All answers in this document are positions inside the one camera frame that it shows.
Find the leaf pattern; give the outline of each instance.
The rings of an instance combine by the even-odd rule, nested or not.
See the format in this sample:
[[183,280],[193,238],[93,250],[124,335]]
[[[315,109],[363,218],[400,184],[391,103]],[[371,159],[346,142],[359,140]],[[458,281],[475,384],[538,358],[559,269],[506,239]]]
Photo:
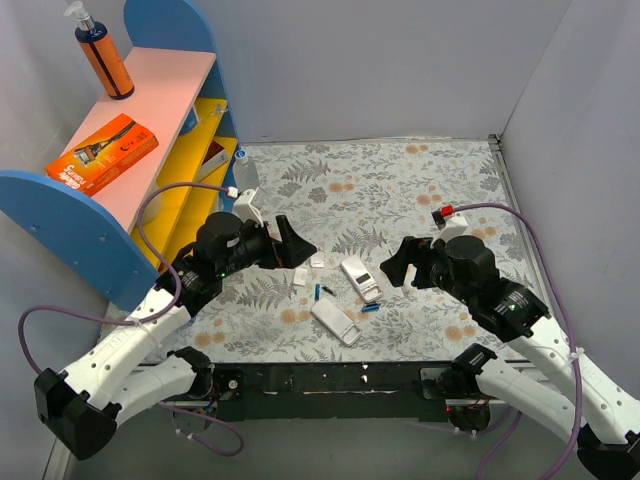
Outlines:
[[[521,358],[483,331],[457,301],[439,290],[392,288],[379,269],[404,236],[436,232],[431,212],[442,205],[506,202],[491,157],[480,141],[330,143],[247,146],[268,193],[263,217],[277,233],[275,215],[324,253],[325,267],[308,268],[305,287],[293,272],[251,267],[225,279],[222,293],[189,324],[163,340],[146,359],[157,363],[170,350],[194,346],[214,362],[340,362],[450,360],[474,342],[501,356]],[[512,280],[531,284],[524,244],[504,212],[465,212],[469,233],[496,255]],[[340,270],[360,255],[384,291],[377,312],[362,304]],[[330,287],[331,301],[353,318],[362,335],[345,347],[310,314],[316,283]],[[110,306],[108,315],[122,318]]]

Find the clear plastic bottle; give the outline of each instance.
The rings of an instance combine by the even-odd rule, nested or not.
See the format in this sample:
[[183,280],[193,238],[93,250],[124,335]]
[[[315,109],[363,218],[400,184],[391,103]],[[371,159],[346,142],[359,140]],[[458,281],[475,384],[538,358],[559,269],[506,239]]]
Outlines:
[[236,179],[238,191],[256,190],[260,186],[260,177],[256,162],[250,159],[244,150],[238,150],[234,155],[233,177]]

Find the wall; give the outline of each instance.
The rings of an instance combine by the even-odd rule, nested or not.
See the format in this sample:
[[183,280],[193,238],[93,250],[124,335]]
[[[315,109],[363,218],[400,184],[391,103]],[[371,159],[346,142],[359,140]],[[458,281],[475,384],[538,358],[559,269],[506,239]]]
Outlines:
[[569,2],[195,0],[243,142],[501,133]]
[[[62,0],[0,0],[0,168],[42,172],[98,96],[65,8]],[[36,479],[53,435],[37,419],[18,317],[37,303],[102,314],[105,302],[1,212],[0,245],[0,477]],[[59,369],[90,347],[96,327],[34,314],[27,338],[41,366]]]
[[503,137],[581,343],[636,396],[639,22],[639,0],[573,0]]

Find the robotic arm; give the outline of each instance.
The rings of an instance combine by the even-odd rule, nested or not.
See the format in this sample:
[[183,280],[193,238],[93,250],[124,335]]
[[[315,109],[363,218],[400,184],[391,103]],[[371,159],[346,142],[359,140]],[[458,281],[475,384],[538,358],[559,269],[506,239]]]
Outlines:
[[[402,286],[408,265],[414,265],[414,287],[438,287],[462,302],[478,325],[531,361],[562,395],[519,376],[479,345],[456,359],[440,386],[466,382],[568,438],[574,411],[566,399],[574,403],[576,385],[565,333],[533,292],[500,277],[493,252],[480,239],[462,235],[466,222],[460,214],[435,212],[434,219],[441,228],[435,239],[405,237],[398,252],[380,265],[391,284]],[[587,355],[579,358],[585,421],[578,457],[596,478],[631,479],[640,471],[640,402]]]
[[286,216],[277,216],[276,222],[282,241],[269,236],[261,219],[243,221],[227,212],[210,215],[196,241],[185,246],[172,264],[182,293],[169,312],[149,323],[139,321],[172,300],[176,285],[165,272],[129,315],[135,325],[117,327],[61,372],[48,368],[38,375],[39,418],[79,460],[96,454],[122,423],[157,402],[184,393],[194,399],[209,393],[213,366],[191,347],[143,373],[131,372],[167,335],[220,294],[225,277],[252,265],[296,268],[316,253]]

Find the blue shelf side panel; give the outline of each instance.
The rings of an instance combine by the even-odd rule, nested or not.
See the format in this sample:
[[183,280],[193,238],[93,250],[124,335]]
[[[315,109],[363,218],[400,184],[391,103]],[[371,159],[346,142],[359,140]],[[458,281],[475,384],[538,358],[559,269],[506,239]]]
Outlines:
[[0,210],[123,310],[158,277],[104,207],[43,175],[0,170]]
[[[219,56],[211,25],[191,0],[127,0],[124,24],[136,47],[211,52]],[[199,96],[228,100],[218,60],[216,58]],[[230,109],[216,134],[237,138]]]

